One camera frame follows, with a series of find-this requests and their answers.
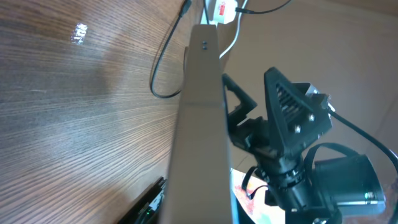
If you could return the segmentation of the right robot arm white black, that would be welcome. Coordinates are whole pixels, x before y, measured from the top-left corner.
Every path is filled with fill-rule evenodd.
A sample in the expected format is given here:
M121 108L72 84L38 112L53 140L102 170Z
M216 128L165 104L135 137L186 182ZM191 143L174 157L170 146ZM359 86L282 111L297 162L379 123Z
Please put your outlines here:
M319 142L331 127L328 96L310 83L290 82L278 69L264 74L267 117L249 119L256 102L228 75L239 105L228 113L232 143L252 154L249 169L266 183L264 202L287 223L341 223L382 213L386 198L371 161L342 144Z

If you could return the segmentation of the blue screen Galaxy smartphone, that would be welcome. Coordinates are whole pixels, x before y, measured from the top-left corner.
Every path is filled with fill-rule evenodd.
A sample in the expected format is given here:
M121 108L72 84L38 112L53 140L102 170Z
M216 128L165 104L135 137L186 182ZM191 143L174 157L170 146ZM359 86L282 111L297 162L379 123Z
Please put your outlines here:
M159 223L238 223L213 25L192 29Z

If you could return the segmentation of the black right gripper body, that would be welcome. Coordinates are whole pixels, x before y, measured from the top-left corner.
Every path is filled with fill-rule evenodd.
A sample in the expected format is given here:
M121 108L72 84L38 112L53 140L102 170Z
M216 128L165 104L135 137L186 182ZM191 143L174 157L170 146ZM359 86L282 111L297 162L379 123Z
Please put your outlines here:
M304 126L311 111L303 106L269 106L268 118L252 119L247 114L252 106L237 106L227 112L228 133L233 144L261 160L294 161L307 147L309 135Z

